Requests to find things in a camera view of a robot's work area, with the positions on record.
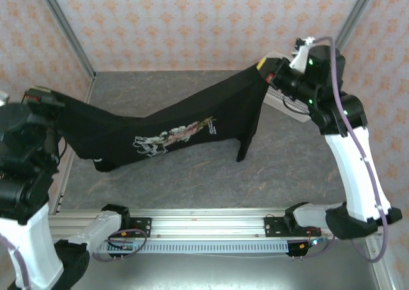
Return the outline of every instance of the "black bracket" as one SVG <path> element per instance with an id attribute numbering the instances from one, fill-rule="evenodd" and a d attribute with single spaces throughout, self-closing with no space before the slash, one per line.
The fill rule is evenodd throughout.
<path id="1" fill-rule="evenodd" d="M 151 229 L 152 229 L 152 218 L 130 218 L 129 222 L 129 229 L 140 229 L 144 232 L 146 232 L 146 235 L 148 238 L 151 236 Z M 139 233 L 130 233 L 126 235 L 127 238 L 144 238 L 143 234 Z M 121 234 L 115 234 L 114 236 L 111 236 L 110 238 L 124 238 Z"/>
<path id="2" fill-rule="evenodd" d="M 321 236 L 321 231 L 317 229 L 310 229 L 308 227 L 290 229 L 285 223 L 284 217 L 265 217 L 264 230 L 267 238 Z"/>
<path id="3" fill-rule="evenodd" d="M 288 253 L 290 257 L 302 257 L 308 253 L 308 241 L 289 243 L 288 244 Z"/>

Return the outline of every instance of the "metal frame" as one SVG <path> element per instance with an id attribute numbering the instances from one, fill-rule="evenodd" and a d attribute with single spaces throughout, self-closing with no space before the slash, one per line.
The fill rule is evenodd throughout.
<path id="1" fill-rule="evenodd" d="M 336 38 L 336 47 L 341 50 L 345 45 L 348 39 L 350 38 L 355 26 L 357 25 L 360 17 L 365 11 L 366 6 L 371 0 L 357 0 L 355 6 L 353 7 L 351 13 L 346 19 L 341 31 L 339 32 Z"/>
<path id="2" fill-rule="evenodd" d="M 51 12 L 53 13 L 54 17 L 57 20 L 57 23 L 61 27 L 61 30 L 65 34 L 67 40 L 70 42 L 70 45 L 73 48 L 73 51 L 78 57 L 79 62 L 81 63 L 82 67 L 84 68 L 85 72 L 90 76 L 95 76 L 95 71 L 89 62 L 89 59 L 84 52 L 77 36 L 75 35 L 74 31 L 71 28 L 71 25 L 68 23 L 67 18 L 65 17 L 64 12 L 62 11 L 61 7 L 59 6 L 57 0 L 45 0 L 45 2 L 49 5 Z"/>
<path id="3" fill-rule="evenodd" d="M 242 208 L 209 210 L 130 210 L 133 217 L 151 217 L 151 237 L 149 241 L 268 241 L 299 240 L 306 237 L 266 238 L 264 218 L 267 214 L 276 217 L 284 215 L 284 208 Z M 54 240 L 67 238 L 81 231 L 99 214 L 98 210 L 61 210 L 49 217 L 51 235 Z M 332 234 L 323 230 L 328 238 Z M 382 233 L 366 238 L 369 255 L 379 253 Z M 386 253 L 378 263 L 373 264 L 374 274 L 380 289 L 400 290 L 396 274 L 391 271 L 392 255 Z"/>

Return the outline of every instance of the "wire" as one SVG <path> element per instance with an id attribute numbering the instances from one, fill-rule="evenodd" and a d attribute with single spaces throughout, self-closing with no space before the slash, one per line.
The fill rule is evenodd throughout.
<path id="1" fill-rule="evenodd" d="M 291 112 L 298 113 L 298 114 L 303 114 L 303 115 L 305 115 L 305 116 L 308 116 L 308 115 L 309 115 L 308 112 L 301 112 L 301 111 L 292 109 L 290 106 L 288 106 L 287 103 L 286 103 L 286 97 L 285 97 L 285 96 L 282 97 L 282 104 L 284 105 L 285 108 L 287 108 L 287 109 L 290 110 Z"/>
<path id="2" fill-rule="evenodd" d="M 297 247 L 292 247 L 290 250 L 309 250 L 311 247 L 314 245 L 317 245 L 318 243 L 327 240 L 327 237 L 319 237 L 317 239 L 314 239 L 312 242 L 308 241 L 307 245 L 301 244 Z M 288 243 L 305 243 L 305 239 L 303 240 L 291 240 Z"/>
<path id="3" fill-rule="evenodd" d="M 129 232 L 129 233 L 127 234 L 127 237 L 125 238 L 125 240 L 123 240 L 122 244 L 125 244 L 125 243 L 127 242 L 127 240 L 129 239 L 130 234 L 131 234 L 131 232 Z M 120 249 L 120 250 L 123 250 L 123 249 L 124 249 L 124 246 L 123 246 L 123 245 L 115 245 L 115 244 L 113 244 L 112 242 L 110 242 L 110 240 L 111 240 L 111 238 L 108 237 L 108 241 L 107 241 L 107 242 L 108 242 L 108 245 L 109 245 L 109 246 L 114 247 L 114 248 L 118 248 L 118 249 Z"/>
<path id="4" fill-rule="evenodd" d="M 141 246 L 139 246 L 136 250 L 134 250 L 132 253 L 129 253 L 129 254 L 127 254 L 127 255 L 125 255 L 125 256 L 121 256 L 121 259 L 125 259 L 125 258 L 129 258 L 129 257 L 132 257 L 133 255 L 135 255 L 136 253 L 138 253 L 140 250 L 142 250 L 142 248 L 145 246 L 145 244 L 146 244 L 146 242 L 148 241 L 148 235 L 146 234 L 146 232 L 144 232 L 144 231 L 142 231 L 142 230 L 140 230 L 140 229 L 136 229 L 136 228 L 133 228 L 133 229 L 124 229 L 124 230 L 121 230 L 121 231 L 116 231 L 115 233 L 112 233 L 110 236 L 109 236 L 109 238 L 110 237 L 112 237 L 112 236 L 114 236 L 115 234 L 121 234 L 121 233 L 139 233 L 139 234 L 142 234 L 143 236 L 144 236 L 144 238 L 145 238 L 145 240 L 143 241 L 143 243 L 141 244 Z M 121 240 L 105 240 L 106 242 L 108 242 L 108 243 L 123 243 L 124 241 L 121 241 Z M 111 262 L 111 261 L 115 261 L 116 260 L 116 258 L 117 257 L 113 257 L 113 258 L 101 258 L 100 256 L 99 256 L 99 254 L 98 253 L 93 253 L 92 254 L 92 256 L 94 257 L 94 259 L 95 260 L 97 260 L 97 261 L 100 261 L 101 263 L 109 263 L 109 262 Z"/>
<path id="5" fill-rule="evenodd" d="M 388 242 L 388 231 L 389 231 L 388 222 L 387 222 L 387 219 L 386 219 L 386 215 L 385 215 L 385 213 L 383 212 L 383 209 L 382 209 L 381 199 L 380 199 L 378 187 L 376 185 L 376 179 L 375 179 L 374 171 L 372 170 L 371 164 L 369 163 L 369 160 L 368 160 L 367 155 L 366 155 L 366 153 L 364 151 L 364 148 L 362 147 L 362 145 L 359 142 L 357 136 L 355 135 L 355 132 L 353 131 L 351 123 L 348 121 L 348 118 L 344 114 L 344 108 L 343 108 L 343 105 L 342 105 L 342 102 L 341 102 L 341 97 L 339 96 L 339 89 L 338 89 L 337 65 L 336 65 L 336 48 L 335 48 L 334 39 L 332 37 L 330 37 L 330 36 L 326 36 L 326 37 L 319 38 L 319 39 L 315 40 L 314 43 L 317 44 L 319 42 L 327 41 L 327 40 L 330 42 L 331 79 L 332 79 L 332 91 L 334 92 L 335 103 L 337 105 L 339 115 L 341 116 L 341 119 L 344 122 L 346 129 L 350 133 L 351 138 L 352 138 L 353 142 L 355 143 L 355 145 L 357 146 L 357 149 L 359 150 L 359 153 L 360 153 L 360 155 L 361 155 L 361 157 L 362 157 L 362 159 L 363 159 L 363 161 L 365 163 L 366 169 L 367 169 L 368 174 L 369 174 L 369 178 L 371 179 L 372 189 L 373 189 L 374 196 L 375 196 L 375 201 L 376 201 L 376 207 L 378 208 L 380 218 L 381 218 L 381 221 L 382 221 L 382 226 L 383 226 L 382 248 L 381 248 L 378 256 L 376 256 L 375 258 L 373 258 L 373 259 L 368 258 L 364 253 L 362 253 L 362 251 L 360 249 L 358 249 L 358 247 L 356 246 L 356 244 L 352 240 L 351 240 L 351 242 L 352 242 L 352 245 L 354 246 L 355 250 L 357 250 L 357 252 L 361 255 L 361 257 L 363 257 L 366 261 L 369 261 L 370 263 L 376 263 L 383 257 L 383 255 L 386 252 L 387 242 Z"/>
<path id="6" fill-rule="evenodd" d="M 61 158 L 64 156 L 64 154 L 65 154 L 65 152 L 66 152 L 66 149 L 68 148 L 68 143 L 67 143 L 67 141 L 66 141 L 66 139 L 64 138 L 64 149 L 63 149 L 63 151 L 61 152 L 61 154 L 60 154 L 60 156 L 59 156 L 59 159 L 61 160 Z"/>
<path id="7" fill-rule="evenodd" d="M 311 233 L 312 233 L 312 231 L 311 230 L 308 230 L 308 244 L 309 244 L 309 240 L 311 240 Z"/>
<path id="8" fill-rule="evenodd" d="M 328 242 L 328 238 L 324 238 L 324 240 L 327 242 L 327 244 L 326 244 L 325 247 L 324 247 L 322 250 L 320 250 L 319 252 L 313 253 L 313 254 L 311 254 L 311 255 L 305 255 L 305 256 L 294 257 L 294 258 L 297 258 L 297 259 L 305 259 L 305 258 L 306 258 L 306 259 L 308 259 L 308 258 L 313 258 L 313 257 L 320 256 L 320 255 L 324 254 L 324 253 L 331 247 L 332 244 L 334 244 L 334 242 L 335 242 L 335 240 L 336 240 L 336 237 L 333 236 L 333 237 L 332 237 L 332 240 L 329 241 L 329 242 Z M 289 243 L 296 243 L 296 242 L 298 242 L 298 241 L 300 241 L 300 240 L 289 241 Z"/>
<path id="9" fill-rule="evenodd" d="M 31 290 L 30 279 L 29 279 L 28 271 L 27 271 L 27 265 L 26 265 L 26 262 L 24 261 L 24 258 L 21 252 L 12 242 L 8 241 L 8 239 L 2 234 L 0 234 L 0 242 L 6 246 L 6 248 L 10 251 L 10 254 L 13 254 L 15 259 L 19 263 L 21 276 L 23 279 L 24 289 Z"/>

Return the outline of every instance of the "patterned wallpaper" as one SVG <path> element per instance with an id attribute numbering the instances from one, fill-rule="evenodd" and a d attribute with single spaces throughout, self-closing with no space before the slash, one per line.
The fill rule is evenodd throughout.
<path id="1" fill-rule="evenodd" d="M 392 225 L 394 269 L 409 284 L 409 0 L 373 0 L 345 50 L 345 90 L 364 104 L 383 190 L 404 219 Z"/>
<path id="2" fill-rule="evenodd" d="M 336 36 L 356 0 L 58 0 L 96 71 L 242 69 Z"/>
<path id="3" fill-rule="evenodd" d="M 84 99 L 89 77 L 43 0 L 0 0 L 0 89 L 20 101 L 24 91 L 41 85 Z M 66 169 L 66 159 L 54 177 L 54 202 Z M 10 259 L 0 247 L 0 289 L 14 280 Z"/>

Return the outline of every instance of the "purple cable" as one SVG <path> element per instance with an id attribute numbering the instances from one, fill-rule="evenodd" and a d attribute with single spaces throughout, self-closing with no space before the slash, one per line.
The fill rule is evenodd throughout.
<path id="1" fill-rule="evenodd" d="M 140 229 L 125 229 L 122 231 L 116 231 L 115 233 L 112 233 L 109 237 L 114 236 L 115 234 L 121 234 L 121 233 L 139 233 L 142 234 L 145 237 L 145 240 L 143 241 L 142 245 L 140 247 L 138 247 L 135 251 L 133 251 L 132 253 L 129 253 L 128 255 L 125 255 L 123 257 L 119 257 L 120 259 L 125 259 L 125 258 L 129 258 L 133 255 L 135 255 L 136 253 L 138 253 L 146 244 L 146 242 L 148 241 L 148 235 L 146 234 L 146 232 L 140 230 Z M 123 243 L 124 241 L 121 240 L 105 240 L 105 242 L 111 242 L 111 243 Z M 111 261 L 115 261 L 116 257 L 114 258 L 101 258 L 97 253 L 93 253 L 92 256 L 94 257 L 95 260 L 100 261 L 101 263 L 109 263 Z"/>
<path id="2" fill-rule="evenodd" d="M 335 49 L 335 43 L 334 39 L 330 36 L 325 36 L 323 38 L 319 38 L 314 41 L 314 43 L 319 43 L 322 41 L 329 41 L 330 42 L 330 51 L 331 51 L 331 79 L 332 79 L 332 90 L 334 92 L 334 99 L 335 103 L 337 105 L 339 114 L 341 115 L 341 118 L 343 119 L 343 122 L 345 124 L 346 129 L 351 135 L 352 140 L 354 141 L 355 145 L 357 146 L 360 155 L 362 156 L 362 159 L 365 162 L 366 169 L 368 170 L 369 178 L 371 179 L 371 184 L 372 184 L 372 189 L 375 195 L 375 201 L 376 201 L 376 206 L 379 210 L 379 214 L 382 220 L 382 226 L 383 226 L 383 240 L 382 240 L 382 248 L 379 252 L 379 255 L 376 256 L 374 259 L 368 258 L 357 246 L 356 244 L 351 240 L 353 247 L 357 252 L 366 260 L 369 261 L 370 263 L 377 263 L 385 254 L 386 248 L 387 248 L 387 241 L 388 241 L 388 222 L 386 219 L 386 215 L 383 212 L 382 204 L 381 204 L 381 199 L 379 196 L 379 191 L 378 187 L 376 185 L 376 180 L 375 180 L 375 175 L 372 170 L 371 164 L 369 163 L 367 156 L 365 154 L 364 149 L 360 145 L 357 136 L 353 132 L 353 128 L 351 126 L 351 123 L 348 121 L 348 118 L 344 114 L 344 109 L 343 105 L 341 103 L 341 97 L 339 96 L 339 90 L 338 90 L 338 81 L 337 81 L 337 66 L 336 66 L 336 49 Z"/>
<path id="3" fill-rule="evenodd" d="M 7 249 L 14 252 L 14 257 L 16 258 L 20 266 L 24 289 L 31 290 L 30 279 L 28 277 L 26 262 L 24 261 L 24 258 L 21 252 L 17 249 L 17 247 L 12 242 L 8 241 L 8 239 L 4 237 L 2 234 L 0 234 L 0 241 L 2 244 L 6 246 Z"/>

